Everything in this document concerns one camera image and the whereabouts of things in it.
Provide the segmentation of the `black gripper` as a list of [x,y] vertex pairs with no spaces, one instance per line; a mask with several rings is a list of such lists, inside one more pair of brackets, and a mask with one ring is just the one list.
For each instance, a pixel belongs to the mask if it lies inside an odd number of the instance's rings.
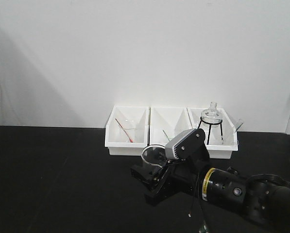
[[205,175],[210,168],[210,157],[205,147],[187,159],[172,160],[162,168],[161,177],[159,167],[151,165],[132,165],[131,175],[149,188],[144,195],[146,203],[157,206],[179,192],[200,196]]

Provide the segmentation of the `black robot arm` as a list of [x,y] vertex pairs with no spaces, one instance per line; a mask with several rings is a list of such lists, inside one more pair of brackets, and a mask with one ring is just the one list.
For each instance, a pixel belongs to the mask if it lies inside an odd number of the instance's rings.
[[145,200],[157,205],[183,192],[258,225],[268,231],[290,233],[290,182],[272,174],[242,176],[210,163],[205,145],[185,150],[180,159],[168,159],[166,149],[149,146],[142,166],[131,174],[147,189]]

